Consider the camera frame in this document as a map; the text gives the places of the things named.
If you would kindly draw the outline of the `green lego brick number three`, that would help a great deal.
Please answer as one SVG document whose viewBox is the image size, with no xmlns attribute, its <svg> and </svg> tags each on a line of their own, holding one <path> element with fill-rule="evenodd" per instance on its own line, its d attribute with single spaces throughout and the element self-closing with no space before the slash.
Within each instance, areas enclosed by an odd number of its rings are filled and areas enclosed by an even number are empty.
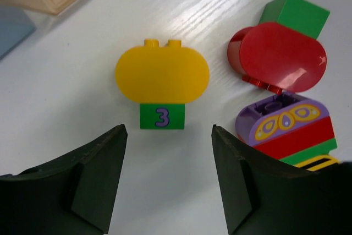
<svg viewBox="0 0 352 235">
<path fill-rule="evenodd" d="M 184 128 L 184 104 L 140 104 L 140 129 L 183 130 Z"/>
</svg>

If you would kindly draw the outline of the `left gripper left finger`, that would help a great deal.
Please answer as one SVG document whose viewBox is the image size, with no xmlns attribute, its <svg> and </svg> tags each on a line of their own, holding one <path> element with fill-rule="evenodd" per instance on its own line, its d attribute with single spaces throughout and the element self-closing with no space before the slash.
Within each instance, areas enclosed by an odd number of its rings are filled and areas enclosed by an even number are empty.
<svg viewBox="0 0 352 235">
<path fill-rule="evenodd" d="M 127 145 L 124 125 L 54 160 L 1 176 L 1 234 L 107 234 Z"/>
</svg>

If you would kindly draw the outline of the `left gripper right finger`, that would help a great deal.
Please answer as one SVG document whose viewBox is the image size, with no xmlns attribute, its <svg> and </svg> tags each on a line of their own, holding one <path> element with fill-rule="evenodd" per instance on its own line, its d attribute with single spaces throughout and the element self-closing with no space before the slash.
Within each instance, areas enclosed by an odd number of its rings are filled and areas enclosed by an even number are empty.
<svg viewBox="0 0 352 235">
<path fill-rule="evenodd" d="M 229 234 L 351 234 L 350 162 L 311 172 L 220 126 L 211 136 Z"/>
</svg>

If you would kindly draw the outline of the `yellow oval lego brick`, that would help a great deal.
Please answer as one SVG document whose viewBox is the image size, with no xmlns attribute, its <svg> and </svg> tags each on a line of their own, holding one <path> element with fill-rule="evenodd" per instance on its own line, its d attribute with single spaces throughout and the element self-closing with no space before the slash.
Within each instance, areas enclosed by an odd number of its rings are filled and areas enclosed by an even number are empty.
<svg viewBox="0 0 352 235">
<path fill-rule="evenodd" d="M 207 61 L 180 40 L 160 46 L 156 39 L 145 39 L 124 52 L 115 67 L 118 88 L 137 103 L 190 103 L 204 93 L 209 79 Z"/>
</svg>

